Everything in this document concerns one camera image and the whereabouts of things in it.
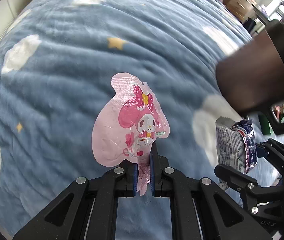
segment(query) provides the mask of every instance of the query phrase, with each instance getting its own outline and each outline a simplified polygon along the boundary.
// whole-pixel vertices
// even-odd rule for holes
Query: red bow
[[[148,95],[145,95],[142,92],[142,89],[138,85],[134,85],[134,94],[136,95],[136,105],[138,108],[143,109],[144,105],[147,105],[147,107],[150,109],[151,113],[153,113],[153,96],[149,93]]]
[[[150,137],[151,139],[154,139],[154,132],[148,133],[147,131],[144,131],[143,133],[139,134],[139,138],[143,137]]]

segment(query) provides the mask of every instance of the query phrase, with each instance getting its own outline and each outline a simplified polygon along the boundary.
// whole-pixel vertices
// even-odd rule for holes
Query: snack package
[[[225,117],[216,121],[216,150],[219,164],[225,164],[247,174],[257,164],[252,120],[234,122]],[[227,183],[219,179],[219,186],[226,190]]]
[[[150,151],[157,137],[166,138],[170,126],[149,86],[129,73],[111,79],[115,96],[103,107],[92,132],[95,159],[113,167],[127,159],[138,164],[137,192],[150,183]]]

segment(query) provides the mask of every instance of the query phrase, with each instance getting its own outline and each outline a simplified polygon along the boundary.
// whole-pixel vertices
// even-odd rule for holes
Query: polka dot bow
[[[153,113],[153,96],[149,93],[148,95],[142,92],[142,89],[138,85],[134,85],[134,94],[136,95],[136,105],[141,110],[144,109],[144,106],[147,106],[151,113]]]

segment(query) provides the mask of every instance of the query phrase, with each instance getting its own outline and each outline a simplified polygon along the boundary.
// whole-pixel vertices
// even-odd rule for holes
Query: my melody character
[[[170,126],[146,83],[129,73],[112,77],[115,96],[103,107],[92,132],[92,150],[102,165],[113,167],[127,159],[138,163],[140,195],[150,183],[150,151],[157,137],[166,138]]]

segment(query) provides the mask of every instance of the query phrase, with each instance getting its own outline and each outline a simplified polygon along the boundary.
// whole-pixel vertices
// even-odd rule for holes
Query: black device
[[[282,174],[280,185],[260,187],[256,179],[225,165],[214,170],[240,192],[242,208],[211,179],[188,178],[170,167],[153,143],[151,191],[154,197],[170,198],[173,240],[271,240],[278,230],[284,240],[284,145],[269,139],[257,148],[258,155]],[[13,240],[115,239],[118,198],[134,197],[137,179],[137,165],[127,160],[100,178],[79,177]]]

